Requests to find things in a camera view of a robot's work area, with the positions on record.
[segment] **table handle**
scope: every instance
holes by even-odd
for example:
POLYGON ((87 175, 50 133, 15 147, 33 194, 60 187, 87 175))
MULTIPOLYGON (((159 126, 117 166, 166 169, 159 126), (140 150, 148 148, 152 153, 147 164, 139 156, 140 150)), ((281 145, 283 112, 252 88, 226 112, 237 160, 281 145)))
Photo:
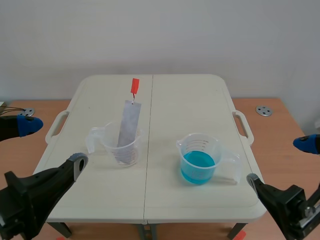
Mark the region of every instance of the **table handle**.
POLYGON ((54 122, 52 123, 48 133, 45 136, 45 142, 47 144, 49 144, 49 142, 51 141, 51 138, 54 136, 56 130, 60 127, 61 123, 64 120, 64 117, 67 117, 69 115, 69 113, 70 112, 68 110, 64 110, 64 111, 60 112, 56 116, 56 118, 55 118, 54 122))
POLYGON ((246 119, 246 116, 238 110, 235 110, 232 114, 239 118, 239 120, 241 122, 241 126, 244 130, 245 136, 248 140, 249 145, 251 146, 254 143, 255 138, 254 138, 254 135, 250 129, 250 126, 249 126, 249 123, 246 119))

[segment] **measuring cup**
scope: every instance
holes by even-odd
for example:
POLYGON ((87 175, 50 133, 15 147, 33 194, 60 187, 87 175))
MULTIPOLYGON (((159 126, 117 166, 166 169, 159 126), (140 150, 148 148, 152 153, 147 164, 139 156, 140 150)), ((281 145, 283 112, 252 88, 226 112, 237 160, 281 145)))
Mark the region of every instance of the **measuring cup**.
POLYGON ((115 122, 110 122, 105 127, 91 128, 88 136, 85 138, 88 153, 95 152, 96 144, 102 144, 118 164, 122 166, 135 164, 141 155, 141 137, 144 135, 144 132, 138 128, 132 143, 117 147, 119 132, 120 124, 115 122))
POLYGON ((242 165, 238 155, 226 149, 221 142, 203 133, 192 133, 176 142, 180 153, 183 177, 194 184, 208 182, 215 170, 223 163, 234 165, 233 179, 238 184, 242 165))

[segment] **measuring cup handle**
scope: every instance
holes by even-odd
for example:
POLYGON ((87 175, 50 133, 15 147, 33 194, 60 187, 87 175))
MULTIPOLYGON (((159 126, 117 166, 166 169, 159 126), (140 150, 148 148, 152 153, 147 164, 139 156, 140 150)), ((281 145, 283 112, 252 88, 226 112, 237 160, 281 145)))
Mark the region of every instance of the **measuring cup handle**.
POLYGON ((233 179, 236 181, 236 184, 239 184, 242 176, 242 164, 239 155, 234 154, 230 150, 223 147, 222 159, 224 162, 231 163, 234 165, 235 175, 233 179))
POLYGON ((95 152, 96 142, 99 140, 101 142, 104 127, 94 127, 90 130, 88 136, 85 137, 85 145, 89 154, 95 152))

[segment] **clear plastic cup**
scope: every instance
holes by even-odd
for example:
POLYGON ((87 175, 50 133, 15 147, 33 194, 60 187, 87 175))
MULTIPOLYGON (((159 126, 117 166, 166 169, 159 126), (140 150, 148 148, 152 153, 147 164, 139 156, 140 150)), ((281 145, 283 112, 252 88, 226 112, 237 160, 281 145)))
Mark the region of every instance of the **clear plastic cup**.
POLYGON ((183 177, 194 184, 208 182, 223 162, 234 165, 233 179, 238 184, 242 174, 240 157, 221 142, 203 133, 192 133, 176 142, 183 177))
POLYGON ((138 128, 132 143, 117 147, 119 132, 120 124, 115 122, 110 122, 105 127, 93 127, 85 138, 88 153, 92 154, 95 152, 96 144, 102 144, 118 164, 122 166, 135 164, 141 155, 141 137, 144 135, 144 132, 138 128))

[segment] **red tag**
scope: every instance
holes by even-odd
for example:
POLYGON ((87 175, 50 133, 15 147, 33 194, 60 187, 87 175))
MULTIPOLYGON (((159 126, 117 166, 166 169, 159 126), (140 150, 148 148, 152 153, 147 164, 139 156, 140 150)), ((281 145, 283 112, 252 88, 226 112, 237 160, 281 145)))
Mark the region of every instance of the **red tag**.
POLYGON ((131 93, 137 94, 139 88, 139 79, 133 78, 132 79, 132 86, 131 86, 131 93))
POLYGON ((246 235, 245 231, 240 231, 233 240, 243 240, 246 235))

